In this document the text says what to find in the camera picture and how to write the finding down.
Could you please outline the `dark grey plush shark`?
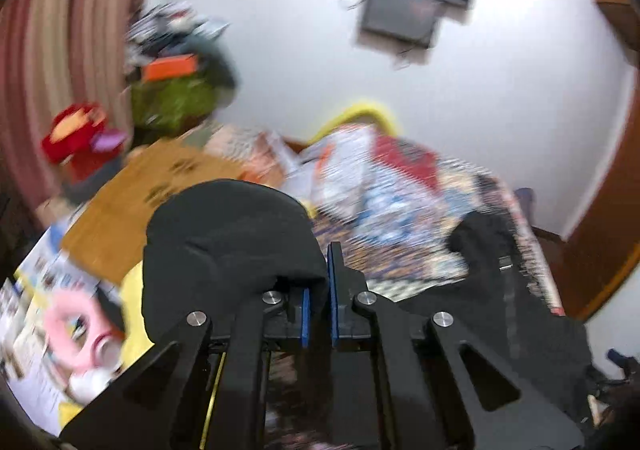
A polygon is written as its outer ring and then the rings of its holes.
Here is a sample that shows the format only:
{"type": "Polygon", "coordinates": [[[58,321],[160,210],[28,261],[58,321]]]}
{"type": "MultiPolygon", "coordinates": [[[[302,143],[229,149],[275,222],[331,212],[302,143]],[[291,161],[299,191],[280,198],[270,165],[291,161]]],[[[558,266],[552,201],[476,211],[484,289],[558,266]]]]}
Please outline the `dark grey plush shark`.
{"type": "Polygon", "coordinates": [[[238,92],[240,78],[221,39],[192,36],[192,52],[198,56],[198,69],[215,90],[218,107],[228,107],[238,92]]]}

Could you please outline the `green patterned bag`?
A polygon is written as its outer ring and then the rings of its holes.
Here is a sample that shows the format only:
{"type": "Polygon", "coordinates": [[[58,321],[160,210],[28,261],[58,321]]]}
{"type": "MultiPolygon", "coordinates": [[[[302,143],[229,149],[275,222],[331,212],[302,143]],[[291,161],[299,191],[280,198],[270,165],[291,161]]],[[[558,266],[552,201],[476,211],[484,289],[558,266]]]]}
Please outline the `green patterned bag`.
{"type": "Polygon", "coordinates": [[[134,125],[178,135],[212,114],[218,92],[200,76],[140,81],[131,85],[130,102],[134,125]]]}

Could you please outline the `brown wooden door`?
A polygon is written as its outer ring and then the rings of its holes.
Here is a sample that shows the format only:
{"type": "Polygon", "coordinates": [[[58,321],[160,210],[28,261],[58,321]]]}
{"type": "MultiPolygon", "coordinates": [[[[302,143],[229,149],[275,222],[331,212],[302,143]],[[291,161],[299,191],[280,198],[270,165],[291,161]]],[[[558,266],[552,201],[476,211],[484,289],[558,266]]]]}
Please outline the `brown wooden door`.
{"type": "Polygon", "coordinates": [[[594,0],[631,61],[631,90],[612,158],[589,207],[565,244],[565,312],[585,321],[622,286],[639,262],[639,4],[594,0]]]}

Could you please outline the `yellow printed garment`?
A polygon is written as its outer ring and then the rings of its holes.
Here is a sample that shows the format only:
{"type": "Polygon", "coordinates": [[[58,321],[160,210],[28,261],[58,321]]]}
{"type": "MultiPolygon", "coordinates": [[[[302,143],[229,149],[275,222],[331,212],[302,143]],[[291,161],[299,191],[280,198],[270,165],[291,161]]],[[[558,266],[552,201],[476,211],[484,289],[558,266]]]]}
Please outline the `yellow printed garment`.
{"type": "Polygon", "coordinates": [[[47,341],[55,360],[70,371],[66,395],[58,407],[60,425],[79,412],[152,347],[142,315],[142,265],[129,270],[118,288],[117,310],[124,325],[107,318],[98,294],[58,290],[44,315],[47,341]]]}

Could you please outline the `dark box under television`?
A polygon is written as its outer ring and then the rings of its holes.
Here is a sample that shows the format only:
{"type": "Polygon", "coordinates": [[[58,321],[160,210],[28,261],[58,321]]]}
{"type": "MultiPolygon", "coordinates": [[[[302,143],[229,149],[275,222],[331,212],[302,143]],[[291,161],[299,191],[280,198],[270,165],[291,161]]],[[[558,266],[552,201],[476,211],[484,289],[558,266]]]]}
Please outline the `dark box under television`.
{"type": "Polygon", "coordinates": [[[366,0],[361,29],[428,48],[443,12],[444,4],[437,0],[366,0]]]}

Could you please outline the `black zip hoodie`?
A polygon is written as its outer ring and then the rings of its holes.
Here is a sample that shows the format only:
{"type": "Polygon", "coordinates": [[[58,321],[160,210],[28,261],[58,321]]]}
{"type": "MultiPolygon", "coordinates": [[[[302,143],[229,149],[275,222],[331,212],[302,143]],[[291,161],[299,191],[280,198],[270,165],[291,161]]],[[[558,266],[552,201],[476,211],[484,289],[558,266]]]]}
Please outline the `black zip hoodie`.
{"type": "MultiPolygon", "coordinates": [[[[533,296],[506,222],[471,212],[447,239],[468,277],[400,303],[427,316],[448,311],[579,424],[590,415],[585,327],[533,296]]],[[[250,296],[294,281],[312,309],[328,295],[328,270],[311,221],[293,198],[262,185],[218,179],[172,196],[153,214],[143,249],[141,314],[158,342],[191,311],[216,319],[250,296]]]]}

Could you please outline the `red plush toy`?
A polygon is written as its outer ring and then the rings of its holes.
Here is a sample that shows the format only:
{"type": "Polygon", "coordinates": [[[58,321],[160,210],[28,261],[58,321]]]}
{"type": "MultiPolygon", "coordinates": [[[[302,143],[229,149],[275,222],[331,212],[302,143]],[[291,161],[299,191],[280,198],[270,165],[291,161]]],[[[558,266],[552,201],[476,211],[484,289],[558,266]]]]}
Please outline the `red plush toy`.
{"type": "Polygon", "coordinates": [[[100,104],[85,102],[67,107],[53,119],[41,149],[62,182],[75,184],[121,155],[126,139],[124,131],[108,124],[100,104]]]}

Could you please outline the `patchwork patterned bedspread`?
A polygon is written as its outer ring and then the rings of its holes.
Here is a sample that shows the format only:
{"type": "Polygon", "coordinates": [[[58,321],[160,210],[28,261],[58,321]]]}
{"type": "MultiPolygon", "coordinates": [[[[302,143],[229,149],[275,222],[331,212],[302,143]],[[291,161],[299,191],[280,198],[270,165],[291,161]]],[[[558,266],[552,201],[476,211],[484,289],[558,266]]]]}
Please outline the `patchwork patterned bedspread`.
{"type": "Polygon", "coordinates": [[[448,238],[472,212],[498,216],[529,292],[564,313],[523,199],[484,167],[374,125],[345,125],[290,155],[281,188],[306,207],[319,243],[340,243],[347,265],[393,301],[468,277],[448,238]]]}

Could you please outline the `striped curtain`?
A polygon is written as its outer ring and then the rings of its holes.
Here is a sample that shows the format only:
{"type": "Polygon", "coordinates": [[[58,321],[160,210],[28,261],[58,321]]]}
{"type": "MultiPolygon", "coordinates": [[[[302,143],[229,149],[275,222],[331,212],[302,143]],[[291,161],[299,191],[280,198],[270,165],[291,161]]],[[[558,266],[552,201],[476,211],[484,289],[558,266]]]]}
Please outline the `striped curtain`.
{"type": "Polygon", "coordinates": [[[58,191],[40,148],[54,117],[98,103],[132,132],[125,34],[144,0],[1,0],[1,164],[34,209],[58,191]]]}

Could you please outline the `orange box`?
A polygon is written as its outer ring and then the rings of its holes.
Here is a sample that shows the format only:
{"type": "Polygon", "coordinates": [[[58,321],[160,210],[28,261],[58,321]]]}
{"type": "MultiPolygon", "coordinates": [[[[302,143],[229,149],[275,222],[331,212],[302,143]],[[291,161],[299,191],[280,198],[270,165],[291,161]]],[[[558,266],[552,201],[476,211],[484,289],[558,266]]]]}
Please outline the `orange box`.
{"type": "Polygon", "coordinates": [[[198,71],[198,56],[178,55],[157,58],[141,69],[143,82],[154,82],[190,76],[198,71]]]}

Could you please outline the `brown patterned cloth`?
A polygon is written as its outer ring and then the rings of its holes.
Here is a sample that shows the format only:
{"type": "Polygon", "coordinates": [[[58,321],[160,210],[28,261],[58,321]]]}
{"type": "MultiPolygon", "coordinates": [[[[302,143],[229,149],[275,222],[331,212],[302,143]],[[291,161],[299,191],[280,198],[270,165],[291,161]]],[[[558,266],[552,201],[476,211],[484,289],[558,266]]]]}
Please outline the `brown patterned cloth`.
{"type": "Polygon", "coordinates": [[[62,239],[70,260],[93,277],[119,285],[142,259],[146,225],[183,189],[219,178],[238,179],[242,164],[178,140],[142,149],[88,202],[62,239]]]}

